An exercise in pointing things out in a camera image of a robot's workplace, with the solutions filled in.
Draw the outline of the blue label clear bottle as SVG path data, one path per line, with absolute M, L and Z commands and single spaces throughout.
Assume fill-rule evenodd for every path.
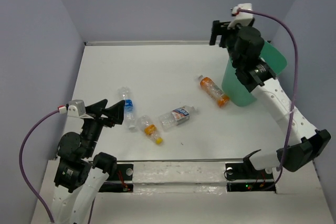
M 119 96 L 125 101 L 124 105 L 124 123 L 130 131 L 134 131 L 135 125 L 135 113 L 132 101 L 131 91 L 128 87 L 121 87 L 118 90 Z

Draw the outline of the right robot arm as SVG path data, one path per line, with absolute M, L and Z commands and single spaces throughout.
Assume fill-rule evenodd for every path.
M 262 38 L 253 22 L 231 27 L 230 22 L 215 20 L 209 45 L 215 45 L 217 37 L 229 56 L 222 80 L 224 93 L 237 106 L 259 101 L 284 134 L 270 140 L 279 145 L 276 150 L 259 146 L 247 154 L 241 166 L 243 174 L 253 178 L 272 168 L 296 172 L 318 157 L 331 135 L 305 119 L 284 92 L 277 77 L 286 65 L 281 53 Z

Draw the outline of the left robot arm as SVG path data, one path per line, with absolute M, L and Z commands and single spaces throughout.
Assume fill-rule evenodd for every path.
M 51 213 L 54 223 L 83 223 L 99 189 L 115 176 L 117 158 L 100 152 L 94 155 L 104 127 L 121 125 L 125 101 L 107 107 L 103 99 L 86 106 L 83 100 L 72 100 L 60 106 L 59 112 L 83 120 L 80 133 L 65 133 L 58 144 L 57 167 Z

